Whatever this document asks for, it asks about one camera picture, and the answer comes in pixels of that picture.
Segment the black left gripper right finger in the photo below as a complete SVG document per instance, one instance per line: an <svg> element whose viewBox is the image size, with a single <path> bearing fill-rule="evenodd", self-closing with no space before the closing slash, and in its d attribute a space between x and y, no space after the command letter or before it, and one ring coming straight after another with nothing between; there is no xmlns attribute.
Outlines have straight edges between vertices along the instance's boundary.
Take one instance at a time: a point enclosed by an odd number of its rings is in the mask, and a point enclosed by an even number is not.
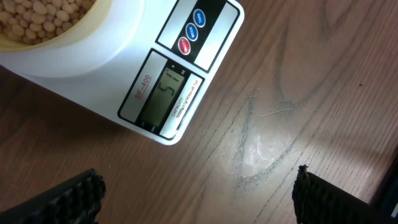
<svg viewBox="0 0 398 224"><path fill-rule="evenodd" d="M297 224L396 224L364 201L298 167L292 200Z"/></svg>

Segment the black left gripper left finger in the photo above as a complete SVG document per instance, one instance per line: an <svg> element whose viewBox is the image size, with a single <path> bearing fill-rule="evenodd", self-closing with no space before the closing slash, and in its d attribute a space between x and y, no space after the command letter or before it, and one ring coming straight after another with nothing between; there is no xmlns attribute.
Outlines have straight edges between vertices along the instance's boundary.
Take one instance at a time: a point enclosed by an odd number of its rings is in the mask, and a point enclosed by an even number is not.
<svg viewBox="0 0 398 224"><path fill-rule="evenodd" d="M88 169L1 212L3 224L95 224L106 193L103 177Z"/></svg>

